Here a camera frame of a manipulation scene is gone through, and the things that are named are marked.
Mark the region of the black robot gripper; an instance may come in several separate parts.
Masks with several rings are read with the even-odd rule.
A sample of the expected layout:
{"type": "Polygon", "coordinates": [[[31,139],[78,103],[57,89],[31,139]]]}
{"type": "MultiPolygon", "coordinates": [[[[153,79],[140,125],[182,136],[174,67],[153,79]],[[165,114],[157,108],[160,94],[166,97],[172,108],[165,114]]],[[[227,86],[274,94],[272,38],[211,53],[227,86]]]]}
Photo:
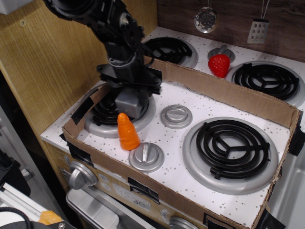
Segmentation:
{"type": "Polygon", "coordinates": [[[137,59],[129,63],[109,61],[97,66],[100,79],[113,89],[124,87],[139,90],[140,105],[147,105],[153,94],[162,91],[162,72],[140,63],[137,59]]]}

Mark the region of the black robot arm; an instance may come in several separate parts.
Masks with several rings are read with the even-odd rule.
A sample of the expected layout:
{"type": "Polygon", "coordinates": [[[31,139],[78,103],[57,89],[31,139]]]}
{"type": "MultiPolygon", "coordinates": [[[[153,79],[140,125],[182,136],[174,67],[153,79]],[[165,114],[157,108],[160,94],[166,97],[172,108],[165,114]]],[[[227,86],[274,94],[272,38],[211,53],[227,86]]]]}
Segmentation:
{"type": "Polygon", "coordinates": [[[108,64],[97,66],[100,78],[116,92],[117,102],[131,94],[136,104],[145,106],[152,94],[161,91],[162,74],[145,63],[151,50],[142,43],[143,27],[137,24],[121,0],[46,0],[57,17],[90,28],[103,43],[108,64]]]}

